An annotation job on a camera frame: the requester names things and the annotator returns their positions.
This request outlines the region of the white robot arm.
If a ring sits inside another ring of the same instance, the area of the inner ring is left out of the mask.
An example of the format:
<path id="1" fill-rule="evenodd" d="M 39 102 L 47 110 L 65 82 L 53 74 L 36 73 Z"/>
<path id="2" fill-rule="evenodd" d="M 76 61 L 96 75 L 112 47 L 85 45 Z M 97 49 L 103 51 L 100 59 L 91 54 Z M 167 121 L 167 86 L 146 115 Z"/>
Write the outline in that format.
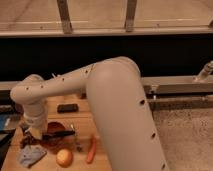
<path id="1" fill-rule="evenodd" d="M 26 77 L 10 91 L 32 130 L 46 130 L 44 99 L 84 92 L 112 171 L 170 171 L 137 64 L 115 57 L 66 74 Z"/>

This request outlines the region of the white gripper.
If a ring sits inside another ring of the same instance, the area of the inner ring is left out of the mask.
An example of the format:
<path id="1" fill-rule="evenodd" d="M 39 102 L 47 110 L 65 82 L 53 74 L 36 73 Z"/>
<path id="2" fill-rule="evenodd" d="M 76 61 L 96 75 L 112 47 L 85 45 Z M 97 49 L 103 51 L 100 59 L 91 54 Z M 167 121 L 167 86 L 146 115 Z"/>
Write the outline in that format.
<path id="1" fill-rule="evenodd" d="M 24 114 L 24 120 L 29 126 L 28 131 L 38 140 L 42 139 L 43 134 L 47 131 L 47 114 L 42 113 L 37 116 Z"/>

